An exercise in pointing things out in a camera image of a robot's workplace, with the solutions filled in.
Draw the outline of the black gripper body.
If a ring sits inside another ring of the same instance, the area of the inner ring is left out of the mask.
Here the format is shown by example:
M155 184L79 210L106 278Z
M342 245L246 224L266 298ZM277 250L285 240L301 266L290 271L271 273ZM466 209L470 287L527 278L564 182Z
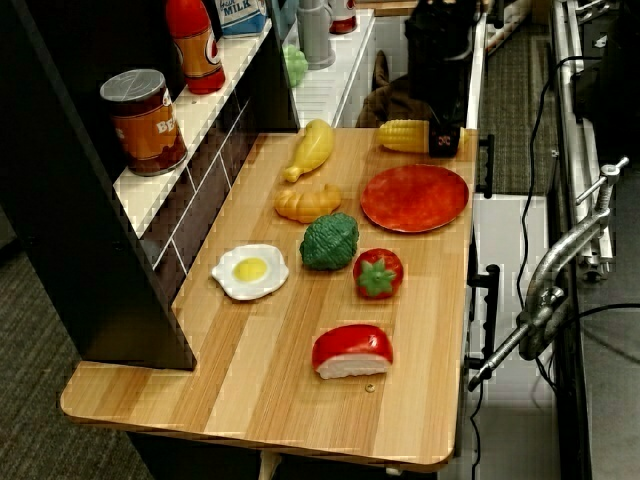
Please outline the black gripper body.
M463 126L471 63L471 54L455 59L410 55L410 97L426 103L440 125Z

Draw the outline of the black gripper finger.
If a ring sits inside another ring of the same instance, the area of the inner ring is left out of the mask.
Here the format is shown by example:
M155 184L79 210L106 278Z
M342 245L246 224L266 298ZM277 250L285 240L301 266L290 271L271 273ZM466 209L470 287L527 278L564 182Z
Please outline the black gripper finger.
M432 158L452 158L457 154L461 127L457 124L429 123L428 153Z

